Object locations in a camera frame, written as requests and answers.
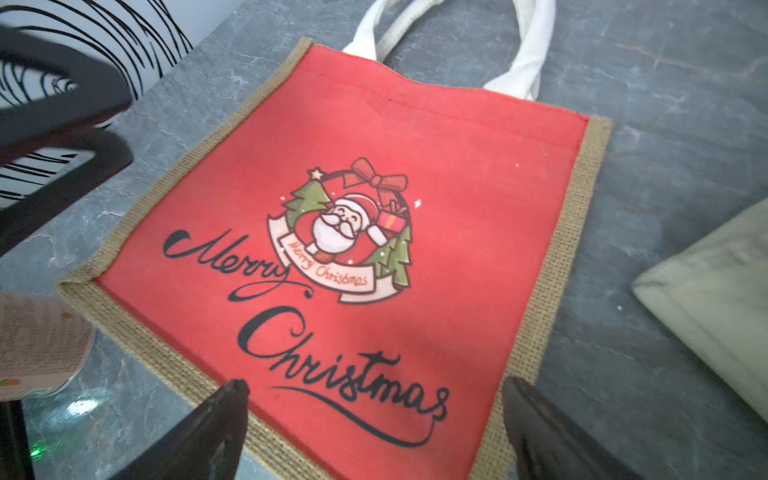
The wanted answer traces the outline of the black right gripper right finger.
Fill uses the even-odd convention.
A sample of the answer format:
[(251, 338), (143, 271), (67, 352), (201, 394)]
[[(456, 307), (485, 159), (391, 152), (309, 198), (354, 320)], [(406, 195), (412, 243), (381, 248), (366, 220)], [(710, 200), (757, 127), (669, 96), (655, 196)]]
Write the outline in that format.
[(504, 425), (520, 479), (638, 479), (556, 405), (520, 377), (501, 389)]

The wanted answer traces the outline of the cream floral canvas tote bag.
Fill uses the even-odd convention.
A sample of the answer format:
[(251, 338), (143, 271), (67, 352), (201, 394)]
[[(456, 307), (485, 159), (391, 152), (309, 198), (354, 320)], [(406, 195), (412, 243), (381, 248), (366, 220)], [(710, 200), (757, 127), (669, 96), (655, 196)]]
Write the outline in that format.
[(761, 417), (767, 415), (767, 203), (637, 277), (636, 298)]

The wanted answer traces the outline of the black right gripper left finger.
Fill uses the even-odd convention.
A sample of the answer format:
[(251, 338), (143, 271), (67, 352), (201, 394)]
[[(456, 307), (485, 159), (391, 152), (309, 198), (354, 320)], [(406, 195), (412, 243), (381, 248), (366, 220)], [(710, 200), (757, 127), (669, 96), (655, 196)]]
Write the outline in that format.
[(116, 479), (233, 479), (248, 422), (249, 388), (231, 380), (209, 396)]

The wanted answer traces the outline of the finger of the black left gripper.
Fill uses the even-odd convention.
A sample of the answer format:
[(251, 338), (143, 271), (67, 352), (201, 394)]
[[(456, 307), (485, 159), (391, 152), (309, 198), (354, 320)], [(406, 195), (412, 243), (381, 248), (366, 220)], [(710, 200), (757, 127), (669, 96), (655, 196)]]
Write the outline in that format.
[(73, 81), (75, 88), (27, 100), (1, 111), (1, 160), (11, 162), (40, 148), (100, 155), (110, 134), (95, 126), (128, 109), (132, 95), (119, 71), (64, 45), (17, 29), (1, 28), (1, 59)]
[(84, 150), (94, 156), (1, 211), (1, 253), (6, 254), (36, 230), (89, 192), (128, 167), (133, 155), (119, 135), (90, 129), (54, 144)]

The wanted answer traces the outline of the red Christmas jute bag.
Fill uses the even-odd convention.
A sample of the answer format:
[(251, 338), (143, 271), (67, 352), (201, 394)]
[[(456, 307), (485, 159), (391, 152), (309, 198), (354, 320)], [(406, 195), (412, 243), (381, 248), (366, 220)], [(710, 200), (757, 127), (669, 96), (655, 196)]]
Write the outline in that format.
[(303, 39), (58, 292), (190, 402), (246, 381), (246, 448), (287, 479), (503, 479), (505, 377), (534, 381), (612, 124), (537, 101), (552, 1), (479, 89)]

